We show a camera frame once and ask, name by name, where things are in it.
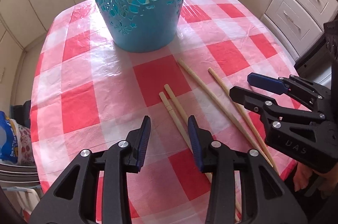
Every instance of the table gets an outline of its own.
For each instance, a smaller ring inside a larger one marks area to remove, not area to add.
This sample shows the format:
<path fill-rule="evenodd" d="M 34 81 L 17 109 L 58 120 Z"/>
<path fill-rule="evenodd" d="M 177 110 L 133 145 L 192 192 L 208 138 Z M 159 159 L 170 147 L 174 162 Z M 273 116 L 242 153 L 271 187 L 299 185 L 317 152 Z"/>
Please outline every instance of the table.
<path fill-rule="evenodd" d="M 271 77 L 296 74 L 274 36 L 237 0 L 184 0 L 175 39 L 158 51 L 143 54 L 114 45 L 94 0 L 75 5 L 55 18 L 33 84 L 31 136 L 43 190 L 82 149 L 108 149 L 149 115 L 152 131 L 145 164 L 140 173 L 128 174 L 133 223 L 204 223 L 210 183 L 195 167 L 159 92 L 169 84 L 201 128 L 232 149 L 246 152 L 250 146 L 180 69 L 176 63 L 180 58 L 242 123 L 208 67 L 228 87 L 249 88 L 246 77 L 251 72 Z M 282 106 L 300 107 L 286 95 L 256 91 L 272 96 Z M 250 117 L 264 135 L 259 115 L 250 112 Z M 269 150 L 281 177 L 286 178 L 295 162 Z M 238 173 L 235 178 L 240 200 Z M 102 177 L 98 191 L 100 195 Z"/>

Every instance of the chopstick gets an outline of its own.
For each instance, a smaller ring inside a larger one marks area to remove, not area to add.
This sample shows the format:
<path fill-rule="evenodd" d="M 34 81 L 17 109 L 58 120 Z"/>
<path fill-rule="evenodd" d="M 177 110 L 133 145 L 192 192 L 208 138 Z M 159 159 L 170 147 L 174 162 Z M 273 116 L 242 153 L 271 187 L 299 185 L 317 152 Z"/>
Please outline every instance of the chopstick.
<path fill-rule="evenodd" d="M 188 115 L 185 113 L 185 111 L 184 111 L 182 105 L 180 104 L 180 102 L 179 102 L 178 99 L 176 98 L 174 92 L 171 90 L 171 88 L 170 88 L 170 86 L 169 86 L 168 84 L 166 84 L 166 85 L 164 86 L 164 88 L 165 88 L 165 90 L 167 91 L 167 93 L 169 94 L 169 97 L 170 97 L 171 101 L 173 102 L 173 104 L 174 104 L 175 107 L 177 108 L 177 110 L 178 110 L 178 112 L 180 113 L 182 119 L 184 120 L 184 122 L 186 123 L 186 125 L 188 125 Z M 166 105 L 166 103 L 169 104 L 169 101 L 167 100 L 167 97 L 165 96 L 165 94 L 164 94 L 163 92 L 161 92 L 161 93 L 159 94 L 159 96 L 161 97 L 161 99 L 162 99 L 164 105 Z M 175 112 L 174 112 L 174 110 L 172 109 L 172 107 L 171 107 L 170 104 L 169 104 L 169 107 L 170 107 L 170 109 L 173 111 L 173 113 L 175 114 Z M 180 133 L 182 134 L 183 139 L 185 140 L 185 142 L 187 143 L 189 149 L 190 149 L 191 152 L 192 152 L 192 148 L 191 148 L 191 144 L 190 144 L 190 138 L 189 138 L 188 134 L 185 132 L 185 130 L 183 131 L 183 133 L 180 131 Z M 209 180 L 210 183 L 211 183 L 211 182 L 212 182 L 212 174 L 211 174 L 211 173 L 205 173 L 205 175 L 207 176 L 208 180 Z M 242 207 L 241 207 L 241 205 L 239 204 L 239 202 L 237 201 L 237 198 L 235 198 L 235 206 L 236 206 L 237 211 L 238 211 L 240 214 L 242 214 Z M 238 221 L 239 221 L 239 218 L 238 218 L 238 216 L 237 216 L 236 213 L 235 213 L 235 218 L 236 218 L 236 222 L 238 222 Z"/>
<path fill-rule="evenodd" d="M 222 89 L 224 90 L 224 92 L 226 93 L 228 98 L 232 101 L 232 99 L 230 98 L 230 95 L 229 95 L 229 89 L 225 85 L 225 83 L 222 81 L 222 79 L 216 74 L 216 72 L 211 67 L 208 68 L 208 71 L 215 78 L 215 80 L 218 82 L 218 84 L 222 87 Z M 235 103 L 234 101 L 232 101 L 232 103 L 236 106 L 237 111 L 242 115 L 243 119 L 246 121 L 246 123 L 250 127 L 251 131 L 253 132 L 253 134 L 255 135 L 256 139 L 258 140 L 260 146 L 262 147 L 264 153 L 266 154 L 266 156 L 269 158 L 270 162 L 272 163 L 273 168 L 278 173 L 277 165 L 276 165 L 275 161 L 273 160 L 273 157 L 271 156 L 271 153 L 269 152 L 269 150 L 268 150 L 266 144 L 264 143 L 261 135 L 259 134 L 256 127 L 252 123 L 251 118 L 249 118 L 248 114 L 245 112 L 244 108 L 241 105 Z"/>
<path fill-rule="evenodd" d="M 217 98 L 217 96 L 207 87 L 207 85 L 202 81 L 200 77 L 197 76 L 195 72 L 193 72 L 189 66 L 182 59 L 178 60 L 183 69 L 190 74 L 190 76 L 204 89 L 204 91 L 210 96 L 210 98 L 219 106 L 219 108 L 227 115 L 227 117 L 232 121 L 232 123 L 239 129 L 239 131 L 244 135 L 244 137 L 249 141 L 249 143 L 253 146 L 254 149 L 258 150 L 259 153 L 268 161 L 268 163 L 273 167 L 268 157 L 262 151 L 262 149 L 258 146 L 258 144 L 254 141 L 254 139 L 248 134 L 248 132 L 244 129 L 242 124 L 235 118 L 235 116 L 221 103 L 221 101 Z"/>

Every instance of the tiled floor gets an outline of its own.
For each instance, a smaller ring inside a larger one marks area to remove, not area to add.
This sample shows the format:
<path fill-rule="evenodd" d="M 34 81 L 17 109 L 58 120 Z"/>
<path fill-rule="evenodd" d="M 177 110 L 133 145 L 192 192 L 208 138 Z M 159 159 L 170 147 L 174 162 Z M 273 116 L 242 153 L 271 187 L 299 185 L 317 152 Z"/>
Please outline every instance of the tiled floor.
<path fill-rule="evenodd" d="M 31 48 L 23 60 L 19 75 L 18 86 L 16 88 L 15 105 L 22 105 L 31 99 L 35 68 L 41 53 L 44 41 Z"/>

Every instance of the red and white checkered tablecloth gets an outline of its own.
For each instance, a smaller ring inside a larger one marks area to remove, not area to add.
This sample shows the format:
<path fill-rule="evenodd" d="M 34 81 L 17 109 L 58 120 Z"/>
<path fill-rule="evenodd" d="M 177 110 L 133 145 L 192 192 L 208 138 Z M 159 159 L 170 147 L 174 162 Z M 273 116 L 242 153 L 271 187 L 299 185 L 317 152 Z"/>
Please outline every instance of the red and white checkered tablecloth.
<path fill-rule="evenodd" d="M 215 139 L 239 151 L 251 147 L 177 65 L 180 58 L 243 124 L 208 67 L 228 87 L 249 88 L 246 77 L 251 72 L 271 77 L 296 74 L 274 37 L 237 0 L 184 0 L 175 39 L 160 50 L 142 54 L 114 44 L 94 0 L 75 5 L 55 18 L 34 79 L 31 136 L 43 190 L 79 151 L 108 149 L 149 115 L 152 130 L 144 166 L 140 173 L 128 174 L 133 223 L 204 223 L 210 183 L 195 167 L 159 92 L 169 84 L 187 114 L 195 115 L 199 126 L 210 130 Z M 286 95 L 260 93 L 273 96 L 282 106 L 300 106 Z M 264 135 L 259 115 L 250 112 L 250 117 Z M 286 178 L 295 162 L 269 150 Z M 235 177 L 240 200 L 239 175 Z"/>

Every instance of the blue plastic bag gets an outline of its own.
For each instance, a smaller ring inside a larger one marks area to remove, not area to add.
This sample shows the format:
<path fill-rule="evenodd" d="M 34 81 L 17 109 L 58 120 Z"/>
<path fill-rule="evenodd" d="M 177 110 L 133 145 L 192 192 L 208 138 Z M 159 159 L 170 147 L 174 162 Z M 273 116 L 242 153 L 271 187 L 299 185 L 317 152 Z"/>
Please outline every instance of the blue plastic bag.
<path fill-rule="evenodd" d="M 0 160 L 14 164 L 18 161 L 18 141 L 3 111 L 0 111 Z"/>

